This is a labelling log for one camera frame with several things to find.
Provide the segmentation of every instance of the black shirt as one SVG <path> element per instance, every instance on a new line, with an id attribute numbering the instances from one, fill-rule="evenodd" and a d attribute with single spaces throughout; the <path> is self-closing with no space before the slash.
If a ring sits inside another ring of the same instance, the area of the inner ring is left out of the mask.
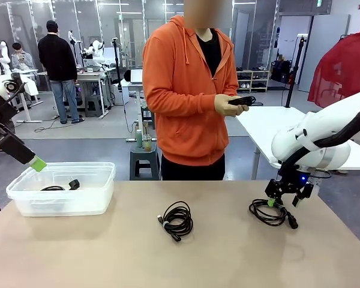
<path id="1" fill-rule="evenodd" d="M 76 80 L 76 62 L 68 42 L 55 34 L 47 34 L 38 43 L 40 62 L 50 80 Z"/>
<path id="2" fill-rule="evenodd" d="M 204 42 L 197 36 L 200 47 L 203 51 L 205 61 L 211 71 L 212 77 L 215 76 L 218 65 L 221 61 L 221 49 L 220 42 L 218 40 L 218 35 L 215 29 L 211 29 L 212 39 L 207 42 Z"/>

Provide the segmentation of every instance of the brown tabletop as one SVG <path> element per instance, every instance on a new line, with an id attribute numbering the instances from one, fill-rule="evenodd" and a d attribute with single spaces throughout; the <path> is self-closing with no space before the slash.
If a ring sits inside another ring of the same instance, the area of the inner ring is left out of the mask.
<path id="1" fill-rule="evenodd" d="M 300 227 L 248 212 L 267 182 L 116 182 L 98 216 L 0 213 L 0 288 L 360 287 L 360 242 L 318 198 L 292 208 Z M 157 215 L 177 200 L 194 230 L 180 243 Z"/>

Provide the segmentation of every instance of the red cloth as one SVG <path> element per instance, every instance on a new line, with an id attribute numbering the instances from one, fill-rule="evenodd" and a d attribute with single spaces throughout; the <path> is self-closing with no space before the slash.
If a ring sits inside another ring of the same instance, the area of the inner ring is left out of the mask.
<path id="1" fill-rule="evenodd" d="M 360 92 L 360 33 L 339 41 L 320 60 L 308 101 L 324 108 Z"/>

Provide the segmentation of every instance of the black jacket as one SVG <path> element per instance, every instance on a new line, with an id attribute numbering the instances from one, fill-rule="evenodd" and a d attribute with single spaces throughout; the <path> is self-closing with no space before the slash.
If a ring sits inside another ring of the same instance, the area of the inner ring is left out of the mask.
<path id="1" fill-rule="evenodd" d="M 37 47 L 50 80 L 77 80 L 76 62 L 68 42 L 55 34 L 47 34 Z"/>

